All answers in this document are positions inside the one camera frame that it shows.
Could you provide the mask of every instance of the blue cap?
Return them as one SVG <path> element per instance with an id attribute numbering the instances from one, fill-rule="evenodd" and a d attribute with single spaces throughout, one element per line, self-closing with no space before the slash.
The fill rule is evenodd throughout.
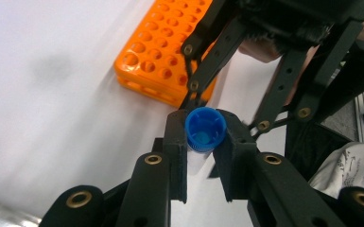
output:
<path id="1" fill-rule="evenodd" d="M 225 138 L 226 121 L 219 111 L 200 107 L 187 116 L 184 128 L 190 148 L 206 152 L 216 148 Z"/>

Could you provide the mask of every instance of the orange rack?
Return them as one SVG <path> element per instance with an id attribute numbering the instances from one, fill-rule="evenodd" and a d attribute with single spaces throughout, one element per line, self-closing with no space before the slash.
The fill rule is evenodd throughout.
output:
<path id="1" fill-rule="evenodd" d="M 181 46 L 210 4 L 210 0 L 154 2 L 114 62 L 118 82 L 179 107 L 187 93 Z M 202 99 L 209 100 L 215 83 L 202 94 Z"/>

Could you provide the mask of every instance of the gray floor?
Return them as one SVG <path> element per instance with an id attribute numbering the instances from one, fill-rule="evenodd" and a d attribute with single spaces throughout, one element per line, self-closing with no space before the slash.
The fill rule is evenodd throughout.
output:
<path id="1" fill-rule="evenodd" d="M 345 105 L 340 111 L 328 117 L 323 125 L 353 141 L 358 141 L 358 129 L 355 117 L 355 102 Z"/>

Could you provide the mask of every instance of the white tabletop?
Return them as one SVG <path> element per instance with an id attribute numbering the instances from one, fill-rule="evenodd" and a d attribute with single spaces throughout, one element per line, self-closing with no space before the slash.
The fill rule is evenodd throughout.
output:
<path id="1" fill-rule="evenodd" d="M 176 111 L 117 83 L 113 61 L 150 1 L 0 1 L 0 202 L 42 217 L 65 190 L 103 192 L 127 180 Z M 277 62 L 236 53 L 210 106 L 251 122 Z M 262 136 L 283 153 L 284 129 Z M 250 226 L 246 201 L 227 203 L 214 160 L 172 202 L 172 226 Z"/>

